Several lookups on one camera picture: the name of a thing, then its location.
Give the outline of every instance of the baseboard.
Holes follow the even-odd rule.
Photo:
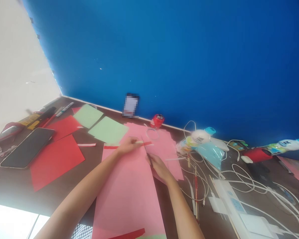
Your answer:
[[[100,105],[92,104],[92,103],[90,103],[90,102],[86,102],[86,101],[83,101],[83,100],[79,100],[79,99],[76,99],[76,98],[73,98],[73,97],[69,97],[69,96],[65,96],[65,95],[62,95],[62,97],[69,98],[69,99],[72,99],[72,100],[76,100],[76,101],[79,101],[79,102],[82,102],[82,103],[86,103],[86,104],[95,105],[96,107],[100,107],[100,108],[102,108],[102,109],[111,110],[111,111],[114,111],[114,112],[117,112],[117,113],[122,113],[122,111],[117,111],[117,110],[110,109],[110,108],[107,108],[107,107],[104,107],[104,106],[100,106]],[[139,117],[139,119],[146,120],[146,121],[151,121],[151,119],[146,119],[146,118],[142,118],[142,117]],[[184,130],[184,129],[181,129],[181,128],[177,128],[177,127],[168,125],[168,124],[162,124],[162,125],[164,125],[164,126],[166,126],[166,127],[169,127],[169,128],[178,129],[178,130],[180,130],[180,131],[185,131],[185,132],[188,132],[188,133],[191,132],[191,131],[188,131],[188,130]]]

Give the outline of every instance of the desk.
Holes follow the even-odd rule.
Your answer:
[[[53,103],[57,109],[61,106],[67,106],[70,102],[68,98],[60,98]],[[74,101],[72,107],[79,107],[83,103]],[[132,122],[136,124],[143,125],[144,123],[149,123],[141,119],[127,119],[122,118],[120,113],[113,112],[110,110],[99,108],[100,111],[104,113],[117,122],[127,123]],[[71,109],[67,110],[60,116],[60,119],[72,115]],[[183,131],[172,129],[169,127],[162,127],[171,133],[173,140],[176,142],[184,138]],[[3,149],[8,149],[12,145],[18,145],[31,131],[25,129],[21,132],[14,140],[6,140],[1,146]],[[41,215],[51,216],[58,205],[63,201],[63,199],[68,195],[68,193],[94,168],[96,167],[102,159],[103,142],[95,139],[87,133],[86,129],[79,129],[73,133],[73,136],[77,143],[95,143],[95,147],[81,147],[82,154],[85,161],[80,163],[78,166],[65,173],[46,187],[42,188],[38,192],[33,191],[31,174],[29,169],[17,170],[17,169],[4,169],[0,168],[0,205],[9,206],[25,211],[30,211],[33,213],[38,213]],[[223,162],[223,170],[231,170],[231,164],[235,163],[237,159],[237,152],[231,150],[228,154],[228,159]],[[237,163],[243,167],[246,171],[247,168],[242,161]],[[187,167],[187,162],[185,160],[181,161],[182,167]],[[271,171],[272,180],[287,187],[296,197],[299,199],[299,181],[293,176],[289,175],[281,166],[274,160],[270,160],[264,163]],[[206,166],[201,163],[201,168],[204,170],[206,176],[208,177],[210,171]],[[193,181],[193,175],[184,173],[191,182]],[[237,180],[236,176],[232,174],[227,174],[227,178],[230,180]],[[160,181],[154,179],[155,186],[157,190],[159,205],[162,212],[162,217],[164,221],[165,231],[168,239],[177,238],[175,218],[173,215],[173,210],[168,194],[166,185]],[[199,184],[199,195],[203,194],[202,183],[198,180]],[[179,185],[189,194],[189,185],[187,181],[180,181]],[[245,185],[237,185],[238,188],[245,190]],[[236,191],[238,198],[246,203],[249,203],[263,211],[266,211],[273,217],[277,218],[282,224],[287,226],[291,231],[299,232],[299,225],[293,216],[287,215],[281,210],[281,206],[278,205],[272,196],[262,195],[256,192],[241,193]],[[189,206],[192,207],[191,199],[185,197]],[[263,216],[256,210],[245,207],[246,211],[255,215]],[[86,225],[93,224],[95,210],[95,202],[91,205],[85,216],[82,218],[81,223]],[[209,201],[206,201],[205,207],[199,205],[199,218],[200,227],[205,235],[206,239],[236,239],[234,230],[230,225],[228,218],[222,220],[220,214],[214,213],[210,207]]]

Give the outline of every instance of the blue face mask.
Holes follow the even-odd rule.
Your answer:
[[[221,171],[222,159],[225,152],[218,148],[213,142],[199,145],[195,150],[215,168]]]

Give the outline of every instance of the power strip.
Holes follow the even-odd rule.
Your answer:
[[[279,239],[264,217],[247,214],[229,182],[215,179],[213,183],[241,239]]]

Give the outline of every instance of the phone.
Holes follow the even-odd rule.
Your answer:
[[[36,128],[1,163],[0,167],[25,169],[47,145],[55,130]]]
[[[127,118],[134,118],[139,100],[140,97],[137,94],[127,93],[122,116]]]

